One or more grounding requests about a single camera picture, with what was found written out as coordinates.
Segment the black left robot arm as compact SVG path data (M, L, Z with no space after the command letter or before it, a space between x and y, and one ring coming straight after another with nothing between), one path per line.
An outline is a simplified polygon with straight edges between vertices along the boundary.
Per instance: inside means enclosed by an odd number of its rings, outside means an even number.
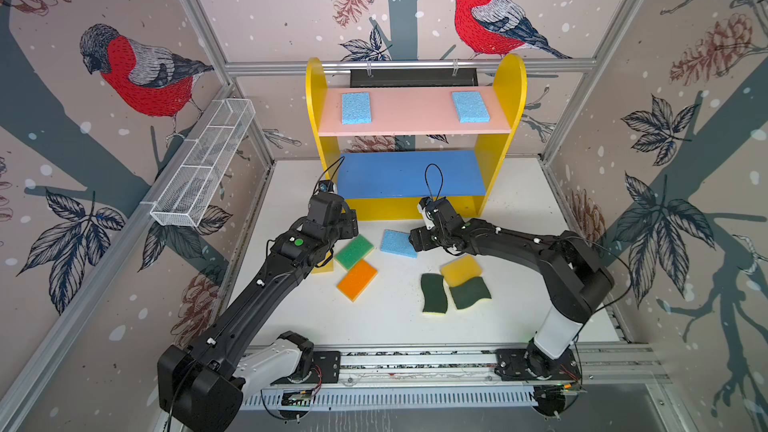
M160 408L193 431L224 431L253 391L305 377L314 345L300 334L283 333L256 354L246 349L287 295L331 259L336 242L357 234L356 213L343 197L314 193L307 214L268 246L259 271L223 314L185 348L171 345L161 355Z

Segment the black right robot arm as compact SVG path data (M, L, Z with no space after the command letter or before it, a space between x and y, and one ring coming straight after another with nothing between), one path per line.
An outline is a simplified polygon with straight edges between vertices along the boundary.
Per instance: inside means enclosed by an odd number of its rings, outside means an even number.
M441 248L455 256L490 256L540 274L550 309L527 345L525 360L533 376L551 377L615 285L599 254L572 231L536 235L483 219L465 220L446 198L423 197L417 209L424 225L409 233L417 252Z

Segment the light blue sponge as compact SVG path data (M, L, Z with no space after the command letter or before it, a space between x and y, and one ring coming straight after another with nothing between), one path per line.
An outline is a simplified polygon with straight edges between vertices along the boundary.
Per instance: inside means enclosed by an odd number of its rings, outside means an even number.
M460 123L488 123L490 121L490 114L479 92L453 92L451 97Z
M409 234L395 230L385 230L383 233L380 250L384 253L397 255L401 257L418 257L413 245L409 241Z
M341 105L343 125L369 124L372 121L370 95L367 92L344 93Z

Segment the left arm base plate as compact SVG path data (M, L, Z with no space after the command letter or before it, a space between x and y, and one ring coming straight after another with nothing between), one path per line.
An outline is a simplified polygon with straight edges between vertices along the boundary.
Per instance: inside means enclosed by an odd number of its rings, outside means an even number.
M297 369L287 377L279 378L270 383L277 385L325 385L337 384L340 374L340 358L338 351L319 351L304 354Z

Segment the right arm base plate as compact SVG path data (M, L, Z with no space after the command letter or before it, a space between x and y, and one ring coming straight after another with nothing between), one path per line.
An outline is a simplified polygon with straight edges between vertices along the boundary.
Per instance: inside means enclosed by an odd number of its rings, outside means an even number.
M507 348L495 351L494 373L503 381L577 382L582 378L578 360L571 349L552 359L534 349Z

